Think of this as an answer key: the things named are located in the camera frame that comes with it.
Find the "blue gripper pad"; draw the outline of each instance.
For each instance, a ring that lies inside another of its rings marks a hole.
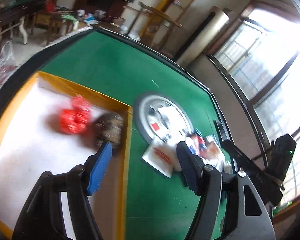
[[[112,147],[109,142],[104,142],[95,155],[89,156],[85,162],[85,179],[89,182],[85,183],[87,186],[87,195],[93,195],[99,188],[103,176],[107,170],[108,164],[112,156]]]

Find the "metal bolt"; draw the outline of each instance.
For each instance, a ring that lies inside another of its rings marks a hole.
[[[213,170],[213,167],[211,165],[205,165],[203,167],[206,171],[212,171]]]
[[[245,177],[247,175],[247,173],[245,173],[244,171],[238,171],[238,175],[240,177]]]

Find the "white chair leg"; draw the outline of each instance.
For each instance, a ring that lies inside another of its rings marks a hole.
[[[12,22],[9,23],[9,31],[10,31],[10,39],[13,38],[13,32],[12,32]]]
[[[23,44],[27,44],[28,43],[28,34],[27,34],[26,30],[23,27],[24,22],[25,22],[25,17],[23,16],[20,19],[19,30],[20,30],[20,32],[21,32],[21,34],[23,36]]]

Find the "clear plastic bag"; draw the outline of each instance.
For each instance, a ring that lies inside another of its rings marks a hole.
[[[13,55],[12,43],[7,41],[0,52],[0,87],[16,68],[16,59]]]

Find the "red sticker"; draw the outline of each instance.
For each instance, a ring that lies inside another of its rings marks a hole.
[[[151,126],[152,126],[152,128],[153,128],[155,131],[157,131],[157,130],[160,129],[159,125],[158,125],[156,122],[155,122],[155,123],[152,123]]]
[[[172,164],[170,158],[167,155],[165,155],[160,149],[155,147],[153,149],[154,149],[154,153],[157,154],[163,161],[165,161],[170,165]]]

